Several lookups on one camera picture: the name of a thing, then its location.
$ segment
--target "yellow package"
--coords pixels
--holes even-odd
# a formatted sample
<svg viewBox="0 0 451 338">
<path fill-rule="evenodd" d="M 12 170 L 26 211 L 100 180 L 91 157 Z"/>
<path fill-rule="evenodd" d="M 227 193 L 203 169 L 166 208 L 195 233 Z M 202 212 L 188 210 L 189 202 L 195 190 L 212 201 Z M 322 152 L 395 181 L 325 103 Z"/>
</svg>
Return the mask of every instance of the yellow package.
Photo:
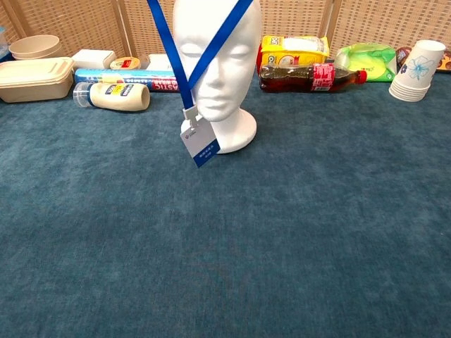
<svg viewBox="0 0 451 338">
<path fill-rule="evenodd" d="M 311 65 L 328 57 L 327 37 L 265 36 L 261 43 L 261 65 Z"/>
</svg>

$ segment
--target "bowl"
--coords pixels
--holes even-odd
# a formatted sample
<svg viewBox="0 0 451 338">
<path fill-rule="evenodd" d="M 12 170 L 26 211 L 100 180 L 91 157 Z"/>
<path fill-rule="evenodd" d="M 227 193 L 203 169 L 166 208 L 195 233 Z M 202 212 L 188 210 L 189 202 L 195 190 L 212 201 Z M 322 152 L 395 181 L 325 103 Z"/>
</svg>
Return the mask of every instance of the bowl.
<svg viewBox="0 0 451 338">
<path fill-rule="evenodd" d="M 9 46 L 9 51 L 16 60 L 63 56 L 61 42 L 54 35 L 34 35 L 20 39 Z"/>
</svg>

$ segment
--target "blue label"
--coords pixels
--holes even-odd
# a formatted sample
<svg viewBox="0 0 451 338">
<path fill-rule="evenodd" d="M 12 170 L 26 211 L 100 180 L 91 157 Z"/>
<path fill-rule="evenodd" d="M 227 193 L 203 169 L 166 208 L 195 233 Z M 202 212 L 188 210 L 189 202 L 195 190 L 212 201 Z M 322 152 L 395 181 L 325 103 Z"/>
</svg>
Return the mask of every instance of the blue label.
<svg viewBox="0 0 451 338">
<path fill-rule="evenodd" d="M 132 85 L 131 84 L 127 84 L 125 86 L 124 90 L 121 92 L 121 96 L 129 95 L 129 93 L 131 92 L 132 88 L 133 88 L 133 84 Z"/>
<path fill-rule="evenodd" d="M 110 87 L 108 87 L 108 89 L 106 90 L 105 94 L 106 95 L 111 95 L 111 93 L 113 92 L 113 90 L 116 88 L 116 85 L 113 84 Z"/>
<path fill-rule="evenodd" d="M 212 141 L 212 143 L 206 146 L 200 153 L 198 153 L 194 157 L 194 161 L 197 164 L 197 167 L 198 168 L 202 167 L 205 163 L 211 160 L 220 150 L 221 148 L 219 147 L 218 140 L 215 139 L 214 141 Z"/>
</svg>

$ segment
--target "id badge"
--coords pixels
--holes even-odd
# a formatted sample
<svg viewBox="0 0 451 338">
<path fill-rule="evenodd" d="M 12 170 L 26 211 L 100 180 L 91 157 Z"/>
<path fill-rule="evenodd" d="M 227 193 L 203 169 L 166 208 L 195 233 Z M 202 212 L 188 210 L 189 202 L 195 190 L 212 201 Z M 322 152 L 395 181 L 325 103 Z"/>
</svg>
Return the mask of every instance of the id badge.
<svg viewBox="0 0 451 338">
<path fill-rule="evenodd" d="M 221 150 L 211 123 L 204 118 L 197 121 L 196 127 L 188 128 L 180 136 L 198 168 Z"/>
</svg>

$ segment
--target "blue lanyard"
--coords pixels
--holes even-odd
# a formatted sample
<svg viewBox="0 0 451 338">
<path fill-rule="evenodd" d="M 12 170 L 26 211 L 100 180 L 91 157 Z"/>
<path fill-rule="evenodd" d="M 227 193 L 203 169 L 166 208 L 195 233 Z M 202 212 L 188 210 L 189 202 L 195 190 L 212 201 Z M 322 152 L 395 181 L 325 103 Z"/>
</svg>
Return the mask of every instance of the blue lanyard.
<svg viewBox="0 0 451 338">
<path fill-rule="evenodd" d="M 191 89 L 194 88 L 197 81 L 199 81 L 202 74 L 204 74 L 205 70 L 208 68 L 210 62 L 213 61 L 216 54 L 221 50 L 228 37 L 232 34 L 233 30 L 252 3 L 252 0 L 238 0 L 235 7 L 233 7 L 233 10 L 222 24 L 221 28 L 219 28 L 219 31 L 216 33 L 208 47 L 205 49 L 205 52 L 200 57 L 199 62 L 192 71 L 189 81 L 186 78 L 185 70 L 183 69 L 182 61 L 180 60 L 180 55 L 178 55 L 177 47 L 175 46 L 168 23 L 164 18 L 160 3 L 158 0 L 147 0 L 147 3 L 149 4 L 152 15 L 154 16 L 156 28 L 160 34 L 164 49 L 168 54 L 175 78 L 177 79 L 178 88 L 180 90 L 180 94 L 182 95 L 183 106 L 185 109 L 190 109 L 194 106 Z"/>
</svg>

